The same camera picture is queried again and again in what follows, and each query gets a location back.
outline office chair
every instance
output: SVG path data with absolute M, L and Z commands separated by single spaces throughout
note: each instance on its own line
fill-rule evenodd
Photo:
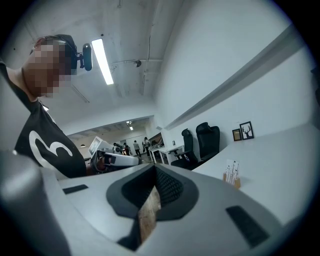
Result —
M 218 126 L 210 127 L 207 122 L 199 124 L 196 129 L 199 141 L 200 158 L 208 161 L 219 153 L 220 129 Z
M 184 129 L 181 133 L 184 140 L 184 152 L 175 154 L 174 156 L 178 158 L 171 163 L 172 166 L 193 170 L 194 168 L 200 166 L 198 159 L 194 153 L 194 140 L 192 134 L 188 129 Z

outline picture frame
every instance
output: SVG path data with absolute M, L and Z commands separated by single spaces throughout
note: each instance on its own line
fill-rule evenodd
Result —
M 240 131 L 241 131 L 241 135 L 242 135 L 242 139 L 243 140 L 249 140 L 249 139 L 253 139 L 254 136 L 254 131 L 252 128 L 252 124 L 251 122 L 244 122 L 240 124 Z
M 242 140 L 240 129 L 232 130 L 232 135 L 235 142 Z

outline ceiling light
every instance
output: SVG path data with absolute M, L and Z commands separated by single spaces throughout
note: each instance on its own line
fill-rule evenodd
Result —
M 104 43 L 102 39 L 93 40 L 92 47 L 106 84 L 112 85 L 114 81 L 110 73 L 110 69 L 108 66 L 107 57 L 104 49 Z
M 45 111 L 49 110 L 49 108 L 47 106 L 45 106 L 45 105 L 42 105 L 42 107 L 44 108 Z

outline black t-shirt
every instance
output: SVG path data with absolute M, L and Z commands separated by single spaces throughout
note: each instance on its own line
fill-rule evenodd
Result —
M 30 117 L 20 133 L 15 150 L 32 158 L 39 166 L 53 170 L 58 179 L 85 176 L 85 160 L 75 144 L 56 125 L 38 100 L 30 102 L 27 94 L 11 82 L 6 65 L 1 60 L 0 71 L 30 111 Z

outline concrete ceiling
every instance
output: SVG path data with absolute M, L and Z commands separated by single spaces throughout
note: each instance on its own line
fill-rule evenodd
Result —
M 138 120 L 133 120 L 130 124 L 131 127 L 133 127 L 133 130 L 144 128 L 146 123 L 149 121 L 149 118 L 143 118 Z M 128 132 L 130 130 L 129 126 L 127 125 L 126 121 L 113 123 L 101 127 L 96 127 L 94 129 L 90 130 L 84 130 L 81 132 L 77 132 L 71 135 L 68 135 L 69 139 L 71 140 L 78 140 L 84 137 L 89 137 L 93 135 L 98 135 L 101 133 L 110 133 L 110 132 L 117 132 L 117 131 L 124 131 Z
M 183 0 L 42 0 L 21 19 L 1 57 L 9 67 L 18 68 L 41 36 L 71 35 L 78 52 L 83 44 L 102 38 L 114 84 L 106 84 L 92 50 L 91 71 L 78 67 L 69 86 L 60 87 L 52 98 L 41 99 L 50 115 L 59 124 L 62 116 L 79 116 L 76 114 L 84 109 L 114 109 L 121 102 L 143 101 L 153 94 L 182 3 Z M 135 67 L 132 60 L 141 60 L 142 65 Z

